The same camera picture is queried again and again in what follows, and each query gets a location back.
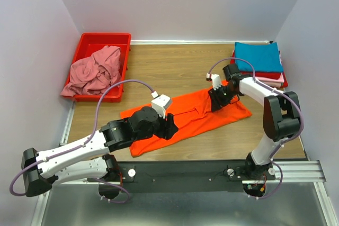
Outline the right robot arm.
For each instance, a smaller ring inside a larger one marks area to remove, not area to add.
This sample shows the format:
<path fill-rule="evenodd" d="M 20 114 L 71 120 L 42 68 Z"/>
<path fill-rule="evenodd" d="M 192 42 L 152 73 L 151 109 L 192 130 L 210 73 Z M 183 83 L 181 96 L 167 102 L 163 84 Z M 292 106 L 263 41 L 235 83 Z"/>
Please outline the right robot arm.
<path fill-rule="evenodd" d="M 298 96 L 294 92 L 283 93 L 255 76 L 242 74 L 236 64 L 223 68 L 227 81 L 223 85 L 219 75 L 207 73 L 212 83 L 208 91 L 211 111 L 216 112 L 233 103 L 235 98 L 247 95 L 263 106 L 264 135 L 258 146 L 248 154 L 241 173 L 248 179 L 258 179 L 271 167 L 278 150 L 300 134 L 303 128 Z"/>

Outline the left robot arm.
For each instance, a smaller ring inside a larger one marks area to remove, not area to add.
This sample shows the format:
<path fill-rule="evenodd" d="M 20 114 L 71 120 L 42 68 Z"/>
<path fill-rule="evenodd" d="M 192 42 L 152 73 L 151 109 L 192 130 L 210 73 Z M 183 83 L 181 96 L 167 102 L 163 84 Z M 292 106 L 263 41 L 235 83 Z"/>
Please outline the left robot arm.
<path fill-rule="evenodd" d="M 172 113 L 162 117 L 152 107 L 144 106 L 132 116 L 110 121 L 89 137 L 62 147 L 46 151 L 29 148 L 23 152 L 21 164 L 24 195 L 34 197 L 51 190 L 61 174 L 70 176 L 70 167 L 84 159 L 130 147 L 154 135 L 169 140 L 178 130 Z"/>

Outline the orange t-shirt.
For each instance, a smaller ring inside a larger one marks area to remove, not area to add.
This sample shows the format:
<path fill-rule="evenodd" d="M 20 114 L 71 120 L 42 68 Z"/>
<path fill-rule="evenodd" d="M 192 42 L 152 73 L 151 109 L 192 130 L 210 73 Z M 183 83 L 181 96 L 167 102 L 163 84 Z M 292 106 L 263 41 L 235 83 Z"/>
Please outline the orange t-shirt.
<path fill-rule="evenodd" d="M 237 99 L 232 99 L 229 105 L 213 112 L 208 89 L 173 97 L 168 110 L 174 115 L 174 123 L 179 130 L 169 140 L 154 135 L 149 139 L 134 142 L 130 147 L 133 157 L 252 116 L 252 112 Z"/>

